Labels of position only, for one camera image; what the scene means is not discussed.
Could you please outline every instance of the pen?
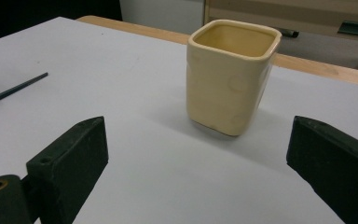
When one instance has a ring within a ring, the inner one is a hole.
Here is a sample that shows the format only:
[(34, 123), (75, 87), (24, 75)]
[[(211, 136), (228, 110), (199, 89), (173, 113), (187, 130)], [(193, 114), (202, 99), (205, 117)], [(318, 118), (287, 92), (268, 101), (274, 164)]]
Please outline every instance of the pen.
[(2, 100), (3, 98), (5, 98), (5, 97), (7, 97), (7, 96), (9, 96), (9, 95), (11, 95), (11, 94), (13, 94), (13, 93), (16, 92), (16, 91), (19, 91), (19, 90), (24, 89), (25, 87), (27, 87), (27, 86), (29, 86), (29, 85), (35, 83), (36, 81), (38, 81), (38, 80), (40, 80), (40, 79), (42, 79), (42, 78), (44, 78), (44, 77), (46, 77), (46, 76), (48, 76), (48, 73), (44, 73), (44, 74), (42, 74), (42, 75), (40, 75), (40, 76), (38, 76), (38, 77), (34, 77), (34, 78), (32, 78), (32, 79), (30, 79), (30, 80), (24, 82), (24, 83), (21, 83), (21, 84), (18, 85), (18, 86), (15, 86), (15, 87), (13, 87), (13, 88), (7, 90), (7, 91), (1, 92), (1, 93), (0, 93), (0, 100)]

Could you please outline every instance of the table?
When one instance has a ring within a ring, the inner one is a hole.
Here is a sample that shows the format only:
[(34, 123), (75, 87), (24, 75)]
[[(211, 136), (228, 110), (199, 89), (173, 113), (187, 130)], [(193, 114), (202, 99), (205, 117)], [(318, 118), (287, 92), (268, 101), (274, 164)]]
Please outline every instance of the table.
[(104, 116), (110, 161), (75, 223), (342, 223), (285, 155), (294, 115), (358, 138), (357, 84), (273, 66), (254, 123), (228, 137), (187, 117), (185, 45), (81, 21), (0, 39), (0, 92), (49, 72), (0, 101), (0, 175)]
[[(189, 37), (189, 35), (183, 35), (175, 32), (160, 30), (123, 21), (113, 21), (96, 16), (85, 16), (79, 18), (78, 21), (83, 21), (90, 24), (100, 25), (103, 27), (126, 31), (134, 34), (147, 35), (179, 44), (186, 44), (187, 39)], [(283, 54), (277, 55), (274, 64), (280, 67), (311, 73), (317, 76), (331, 77), (358, 84), (358, 70), (356, 69), (336, 66), (329, 63), (319, 63)]]

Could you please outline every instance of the cream ceramic cup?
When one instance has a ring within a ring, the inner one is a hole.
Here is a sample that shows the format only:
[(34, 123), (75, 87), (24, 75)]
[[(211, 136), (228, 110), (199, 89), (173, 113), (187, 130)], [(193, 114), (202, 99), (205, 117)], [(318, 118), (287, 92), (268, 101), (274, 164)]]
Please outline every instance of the cream ceramic cup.
[(228, 135), (249, 127), (281, 41), (275, 29), (239, 21), (212, 21), (187, 42), (189, 117)]

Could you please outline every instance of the wooden table edge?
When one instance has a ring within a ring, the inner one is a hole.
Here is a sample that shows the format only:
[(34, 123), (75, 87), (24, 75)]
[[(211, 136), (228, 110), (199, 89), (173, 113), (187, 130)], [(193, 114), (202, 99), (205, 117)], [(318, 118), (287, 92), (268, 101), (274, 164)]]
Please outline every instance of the wooden table edge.
[[(187, 43), (187, 40), (189, 38), (189, 35), (179, 34), (176, 32), (161, 30), (124, 21), (114, 21), (97, 16), (85, 16), (77, 20), (137, 35), (145, 35), (157, 39), (167, 40), (183, 45)], [(312, 60), (301, 59), (279, 53), (275, 57), (274, 64), (280, 67), (297, 70), (300, 72), (310, 73), (321, 77), (330, 77), (358, 84), (358, 70), (356, 69), (337, 66), (329, 63), (319, 63)]]

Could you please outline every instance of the wall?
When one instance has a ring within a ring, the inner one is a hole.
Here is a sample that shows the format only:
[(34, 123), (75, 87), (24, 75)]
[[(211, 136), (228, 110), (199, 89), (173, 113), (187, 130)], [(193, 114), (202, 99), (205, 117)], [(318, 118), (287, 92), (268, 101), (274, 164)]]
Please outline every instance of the wall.
[(191, 34), (202, 26), (204, 0), (120, 0), (123, 21)]

